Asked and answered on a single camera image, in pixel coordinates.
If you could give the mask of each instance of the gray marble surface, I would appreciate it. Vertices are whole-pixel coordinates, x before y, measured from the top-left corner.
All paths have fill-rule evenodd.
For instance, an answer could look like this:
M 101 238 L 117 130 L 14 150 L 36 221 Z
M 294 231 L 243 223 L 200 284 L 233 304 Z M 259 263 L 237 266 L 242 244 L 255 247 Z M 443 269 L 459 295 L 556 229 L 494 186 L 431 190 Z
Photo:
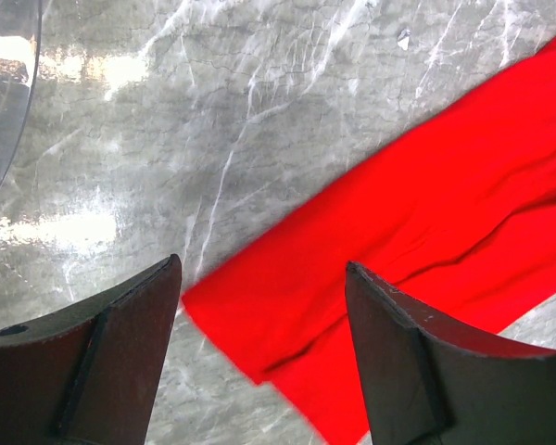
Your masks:
M 172 252 L 192 285 L 556 33 L 556 0 L 45 2 L 32 113 L 0 189 L 0 328 Z M 505 335 L 556 348 L 556 297 Z M 180 311 L 147 443 L 322 442 Z

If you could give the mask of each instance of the folded red cloth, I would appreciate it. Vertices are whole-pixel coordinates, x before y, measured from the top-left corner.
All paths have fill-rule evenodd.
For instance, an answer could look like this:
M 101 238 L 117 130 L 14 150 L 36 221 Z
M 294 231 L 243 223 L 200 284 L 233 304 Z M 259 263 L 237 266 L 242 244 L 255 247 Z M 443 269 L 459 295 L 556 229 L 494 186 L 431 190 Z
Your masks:
M 368 430 L 344 279 L 358 261 L 497 333 L 556 292 L 556 38 L 325 188 L 183 297 L 332 444 Z

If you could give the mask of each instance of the cloth fold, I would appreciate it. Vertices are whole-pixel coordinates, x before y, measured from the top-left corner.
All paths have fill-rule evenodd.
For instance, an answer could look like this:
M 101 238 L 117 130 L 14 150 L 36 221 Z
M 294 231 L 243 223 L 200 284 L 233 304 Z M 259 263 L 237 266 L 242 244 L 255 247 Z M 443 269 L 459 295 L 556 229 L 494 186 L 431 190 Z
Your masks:
M 183 297 L 328 443 L 368 431 L 344 297 L 358 261 L 498 333 L 556 293 L 556 37 L 327 186 Z

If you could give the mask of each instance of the clear plastic container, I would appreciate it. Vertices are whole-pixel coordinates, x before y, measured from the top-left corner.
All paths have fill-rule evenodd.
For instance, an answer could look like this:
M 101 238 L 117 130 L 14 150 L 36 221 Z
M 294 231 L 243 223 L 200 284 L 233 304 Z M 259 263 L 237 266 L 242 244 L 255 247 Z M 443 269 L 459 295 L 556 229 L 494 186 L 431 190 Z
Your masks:
M 14 158 L 39 61 L 41 0 L 0 0 L 0 184 Z

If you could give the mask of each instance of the red fabric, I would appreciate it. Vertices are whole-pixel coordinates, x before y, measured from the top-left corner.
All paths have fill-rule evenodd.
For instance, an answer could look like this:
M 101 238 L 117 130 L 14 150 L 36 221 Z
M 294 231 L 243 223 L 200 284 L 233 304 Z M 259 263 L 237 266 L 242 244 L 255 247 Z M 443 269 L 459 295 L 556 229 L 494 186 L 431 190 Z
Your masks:
M 183 297 L 332 444 L 368 430 L 347 261 L 497 333 L 556 292 L 556 38 L 338 179 Z

